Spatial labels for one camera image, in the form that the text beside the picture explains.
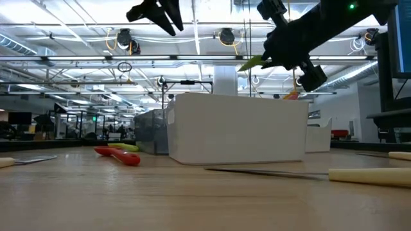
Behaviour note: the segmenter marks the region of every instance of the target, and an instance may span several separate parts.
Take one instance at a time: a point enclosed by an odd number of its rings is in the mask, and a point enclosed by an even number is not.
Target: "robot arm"
[[[127,13],[127,18],[132,22],[147,17],[174,36],[165,13],[180,31],[183,30],[179,0],[158,1],[160,6],[157,0],[144,0]],[[320,66],[314,67],[311,63],[310,51],[370,15],[375,16],[379,24],[386,24],[397,4],[398,0],[321,0],[300,19],[287,22],[284,18],[287,9],[281,0],[262,0],[258,11],[263,19],[272,19],[276,25],[264,42],[261,60],[271,58],[271,61],[265,62],[263,68],[283,66],[290,70],[300,67],[304,75],[298,79],[298,84],[305,91],[315,90],[327,76]]]

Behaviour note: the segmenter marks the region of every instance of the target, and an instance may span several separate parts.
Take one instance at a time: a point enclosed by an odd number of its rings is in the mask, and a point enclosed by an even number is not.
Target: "metal frame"
[[[167,91],[164,91],[164,85],[170,83],[171,86],[168,87]],[[195,85],[196,83],[199,83],[208,93],[213,93],[213,82],[212,81],[194,81],[194,80],[182,80],[182,81],[164,81],[161,84],[161,109],[164,109],[164,95],[167,93],[172,87],[174,87],[175,84],[181,84],[181,85]],[[211,85],[211,92],[204,86],[203,83],[208,83]]]

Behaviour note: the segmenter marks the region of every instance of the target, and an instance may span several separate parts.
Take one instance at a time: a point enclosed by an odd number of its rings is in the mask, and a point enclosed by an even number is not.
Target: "yellow cable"
[[[110,30],[111,30],[110,28],[107,30],[105,45],[107,46],[108,49],[115,50],[116,47],[117,47],[117,35],[118,35],[118,33],[116,34],[116,41],[115,41],[115,44],[114,44],[114,48],[112,48],[112,47],[110,47],[109,41],[107,40],[109,38]]]

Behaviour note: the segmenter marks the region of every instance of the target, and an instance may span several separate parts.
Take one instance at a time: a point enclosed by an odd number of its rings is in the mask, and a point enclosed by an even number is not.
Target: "white column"
[[[214,94],[237,96],[238,75],[236,66],[214,66]]]

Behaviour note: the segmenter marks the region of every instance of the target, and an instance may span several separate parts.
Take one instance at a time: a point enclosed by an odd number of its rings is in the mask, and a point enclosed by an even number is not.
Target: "monitor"
[[[31,124],[31,112],[9,112],[9,124]]]
[[[411,0],[398,0],[388,26],[393,78],[411,78]]]

